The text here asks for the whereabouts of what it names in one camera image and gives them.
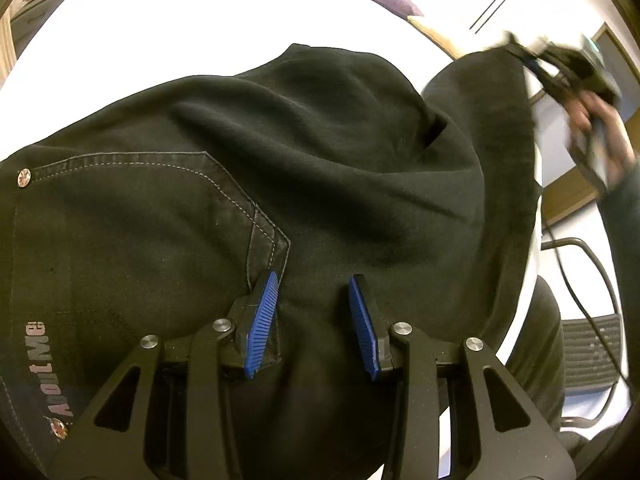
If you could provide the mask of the grey sleeve right forearm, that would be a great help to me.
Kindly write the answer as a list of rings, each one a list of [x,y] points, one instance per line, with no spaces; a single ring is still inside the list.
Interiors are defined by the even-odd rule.
[[[639,162],[599,202],[627,325],[639,323]]]

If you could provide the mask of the right hand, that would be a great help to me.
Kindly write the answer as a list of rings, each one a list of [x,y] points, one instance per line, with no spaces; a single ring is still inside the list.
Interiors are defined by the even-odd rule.
[[[611,191],[636,164],[637,155],[620,113],[616,108],[590,91],[570,96],[563,103],[567,114],[567,151],[579,171],[594,187],[598,195]],[[603,148],[595,165],[591,165],[582,148],[601,126]]]

